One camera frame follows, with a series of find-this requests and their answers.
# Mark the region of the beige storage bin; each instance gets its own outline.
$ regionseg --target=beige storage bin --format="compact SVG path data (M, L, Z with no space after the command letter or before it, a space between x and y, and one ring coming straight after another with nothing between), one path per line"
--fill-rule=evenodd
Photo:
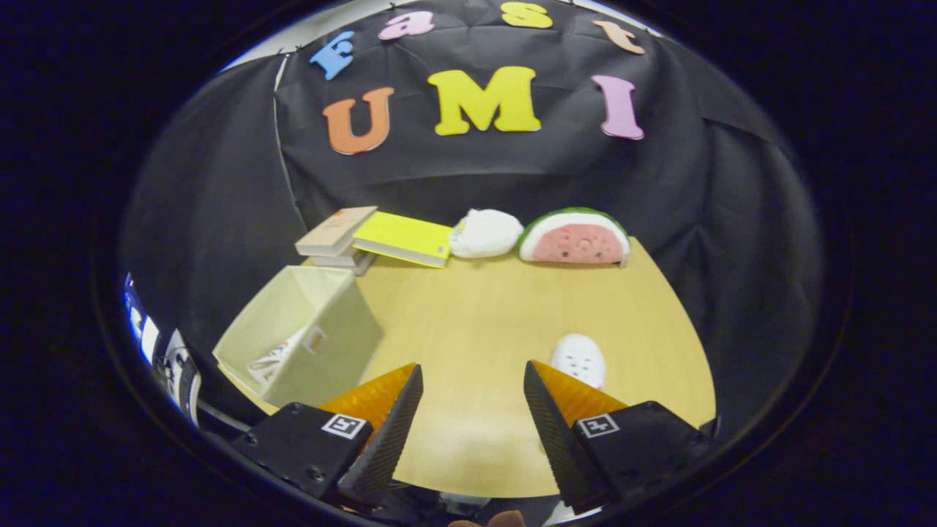
M248 372L249 364L303 328L301 344L266 385ZM382 338L351 271L287 266L247 303L213 355L261 400L318 406L358 385Z

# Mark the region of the orange letter u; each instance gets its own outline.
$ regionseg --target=orange letter u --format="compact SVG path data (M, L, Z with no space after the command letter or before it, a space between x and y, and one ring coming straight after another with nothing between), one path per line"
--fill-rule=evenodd
M391 118L387 99L394 93L391 87L378 88L364 94L361 99L371 108L371 129L365 135L351 133L351 107L353 98L345 98L325 107L325 115L329 123L329 143L339 154L361 154L374 150L387 139L391 131Z

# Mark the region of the yellow book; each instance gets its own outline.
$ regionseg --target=yellow book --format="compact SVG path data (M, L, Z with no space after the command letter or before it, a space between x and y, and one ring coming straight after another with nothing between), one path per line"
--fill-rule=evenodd
M445 267L452 227L375 212L354 234L354 247L430 267Z

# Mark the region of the green watermelon rind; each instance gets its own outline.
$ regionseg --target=green watermelon rind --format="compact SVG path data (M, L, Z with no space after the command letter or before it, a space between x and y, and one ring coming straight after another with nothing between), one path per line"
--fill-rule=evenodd
M521 249L521 246L524 245L524 240L527 239L528 234L530 234L530 231L534 227L536 227L537 224L540 223L541 221L547 218L550 218L551 216L556 216L557 214L571 214L571 213L595 214L598 216L602 216L603 218L606 218L610 220L612 223L614 223L615 226L618 227L619 230L621 230L621 233L625 235L625 239L626 240L628 239L628 232L625 231L625 228L621 226L621 223L618 223L618 221L615 218L612 218L611 216L605 214L601 210L595 210L594 208L588 208L588 207L566 207L563 209L555 210L553 212L548 212L544 214L543 216L540 216L539 218L531 221L531 223L524 229L524 232L521 233L521 237L517 238L517 245L514 246L514 249L515 250Z

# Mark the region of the pink letter i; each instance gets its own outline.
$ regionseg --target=pink letter i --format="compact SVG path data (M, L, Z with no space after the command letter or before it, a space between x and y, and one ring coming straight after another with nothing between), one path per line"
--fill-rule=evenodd
M602 94L605 95L605 122L602 123L602 131L615 137L643 138L644 131L634 120L634 107L632 106L634 84L608 75L593 75L592 80L599 85Z

